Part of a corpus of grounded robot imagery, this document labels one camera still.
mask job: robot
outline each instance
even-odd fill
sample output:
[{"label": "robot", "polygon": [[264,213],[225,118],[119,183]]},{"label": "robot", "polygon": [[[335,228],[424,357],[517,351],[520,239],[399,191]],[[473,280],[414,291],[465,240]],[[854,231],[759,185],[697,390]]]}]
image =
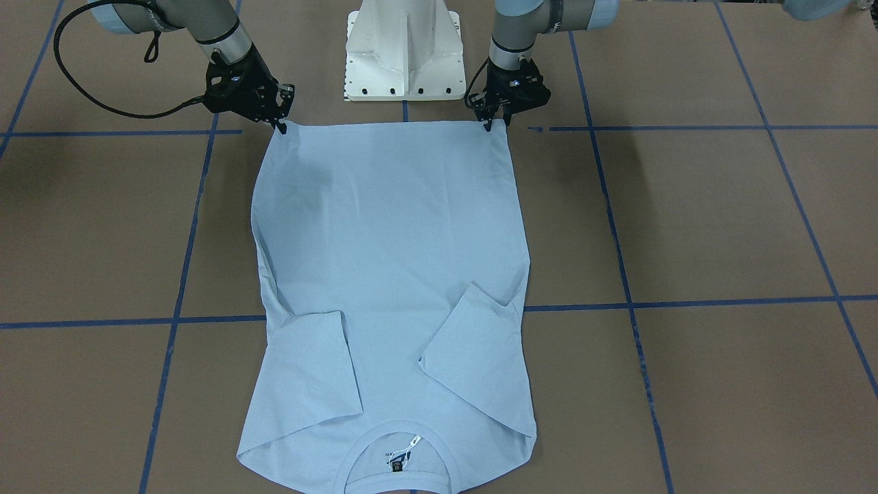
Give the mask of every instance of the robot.
[{"label": "robot", "polygon": [[[793,18],[813,20],[840,10],[851,0],[781,0]],[[516,113],[546,105],[551,91],[532,58],[538,34],[600,29],[612,24],[619,0],[495,0],[489,56],[473,77],[464,104],[490,131],[494,115],[506,125]],[[203,96],[163,113],[140,115],[111,108],[94,99],[61,61],[61,33],[76,16],[91,11],[114,33],[152,33],[145,62],[155,60],[161,33],[187,29],[209,59]],[[213,113],[234,112],[285,133],[295,87],[272,76],[259,50],[228,0],[89,0],[59,23],[54,36],[55,60],[68,80],[88,99],[111,112],[134,118],[159,118],[188,105],[203,104]],[[482,92],[471,87],[486,69]]]}]

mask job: t-shirt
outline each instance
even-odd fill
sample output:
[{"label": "t-shirt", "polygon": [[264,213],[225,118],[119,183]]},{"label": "t-shirt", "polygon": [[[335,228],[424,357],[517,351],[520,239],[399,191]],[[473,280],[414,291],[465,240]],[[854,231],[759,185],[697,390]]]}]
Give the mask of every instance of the t-shirt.
[{"label": "t-shirt", "polygon": [[529,256],[504,126],[290,125],[252,226],[268,345],[242,464],[306,494],[450,494],[529,459]]}]

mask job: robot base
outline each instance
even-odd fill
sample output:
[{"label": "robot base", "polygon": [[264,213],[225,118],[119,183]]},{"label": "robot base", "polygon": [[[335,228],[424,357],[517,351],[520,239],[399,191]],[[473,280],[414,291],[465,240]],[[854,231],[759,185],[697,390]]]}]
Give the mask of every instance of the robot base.
[{"label": "robot base", "polygon": [[344,97],[460,99],[466,91],[460,17],[443,0],[363,0],[348,16]]}]

